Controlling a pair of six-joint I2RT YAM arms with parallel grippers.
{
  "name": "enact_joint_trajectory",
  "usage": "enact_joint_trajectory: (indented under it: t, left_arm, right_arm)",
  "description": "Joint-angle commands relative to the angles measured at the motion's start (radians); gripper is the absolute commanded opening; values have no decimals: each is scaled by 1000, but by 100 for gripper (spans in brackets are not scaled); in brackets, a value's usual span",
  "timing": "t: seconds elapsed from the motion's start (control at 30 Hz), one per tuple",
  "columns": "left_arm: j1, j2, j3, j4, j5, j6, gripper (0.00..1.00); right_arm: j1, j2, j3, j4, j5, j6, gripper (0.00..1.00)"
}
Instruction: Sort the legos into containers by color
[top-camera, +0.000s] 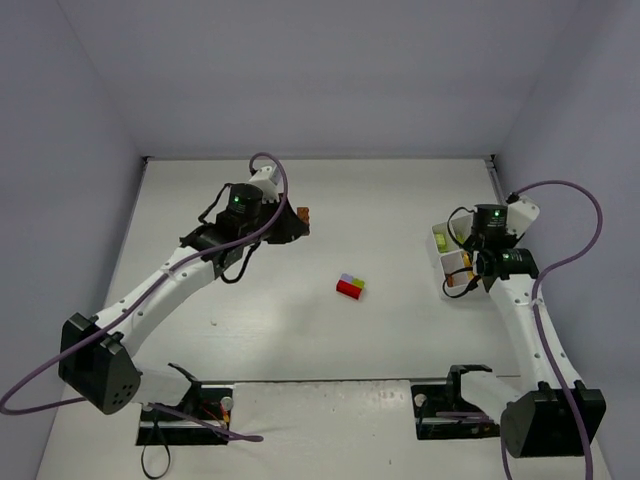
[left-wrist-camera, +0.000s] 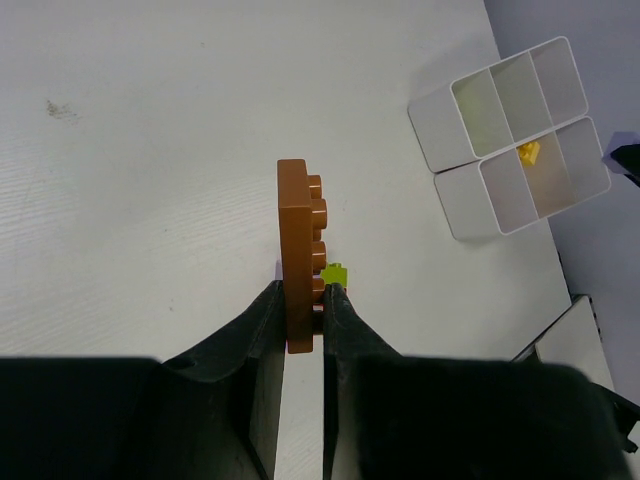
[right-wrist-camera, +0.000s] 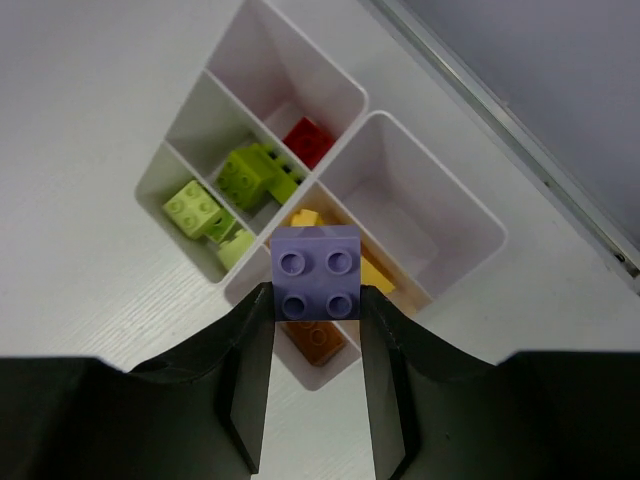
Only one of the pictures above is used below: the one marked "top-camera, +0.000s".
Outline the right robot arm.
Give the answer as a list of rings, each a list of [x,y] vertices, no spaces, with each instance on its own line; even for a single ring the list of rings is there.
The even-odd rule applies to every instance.
[[[473,405],[500,428],[514,458],[585,457],[606,412],[602,392],[587,387],[562,347],[542,297],[541,273],[518,241],[539,214],[536,205],[478,204],[462,249],[497,307],[515,350],[522,386],[485,365],[451,366],[445,391],[452,407]]]

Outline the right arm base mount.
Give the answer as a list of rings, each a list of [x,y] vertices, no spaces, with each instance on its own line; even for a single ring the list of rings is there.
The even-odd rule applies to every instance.
[[[486,365],[454,365],[439,381],[410,386],[415,433],[419,441],[481,440],[500,436],[500,427],[461,395],[461,377],[470,372],[491,373]]]

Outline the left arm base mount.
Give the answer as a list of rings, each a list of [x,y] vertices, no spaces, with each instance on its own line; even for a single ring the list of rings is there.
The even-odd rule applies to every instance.
[[[136,444],[142,447],[140,465],[147,479],[163,479],[171,468],[171,446],[226,446],[234,406],[231,386],[206,385],[193,374],[175,363],[169,367],[178,371],[190,383],[183,399],[176,406],[163,406],[163,410],[143,410],[140,415]],[[146,450],[150,446],[164,449],[166,466],[161,473],[151,473],[146,464]]]

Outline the brown plate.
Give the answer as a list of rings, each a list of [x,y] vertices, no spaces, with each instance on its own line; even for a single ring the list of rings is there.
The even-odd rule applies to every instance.
[[[310,210],[308,207],[298,207],[296,214],[305,225],[310,225]]]

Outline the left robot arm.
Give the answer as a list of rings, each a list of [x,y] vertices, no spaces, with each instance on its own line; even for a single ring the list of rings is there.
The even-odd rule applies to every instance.
[[[175,363],[145,367],[145,340],[190,296],[261,243],[283,245],[309,233],[308,212],[284,195],[267,201],[249,183],[233,184],[214,221],[204,215],[171,257],[124,298],[90,318],[76,313],[62,328],[60,378],[105,415],[129,403],[177,406],[194,401],[202,383]]]

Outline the red long lego brick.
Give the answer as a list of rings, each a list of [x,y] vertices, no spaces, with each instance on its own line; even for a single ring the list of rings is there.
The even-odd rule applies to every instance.
[[[349,283],[339,280],[336,284],[336,291],[354,300],[359,300],[364,291],[364,288],[360,289],[354,286],[353,282]]]

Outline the light green lego brick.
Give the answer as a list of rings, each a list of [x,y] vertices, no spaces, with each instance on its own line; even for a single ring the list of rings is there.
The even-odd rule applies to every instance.
[[[435,233],[434,241],[439,253],[446,253],[448,251],[446,236],[443,233]]]

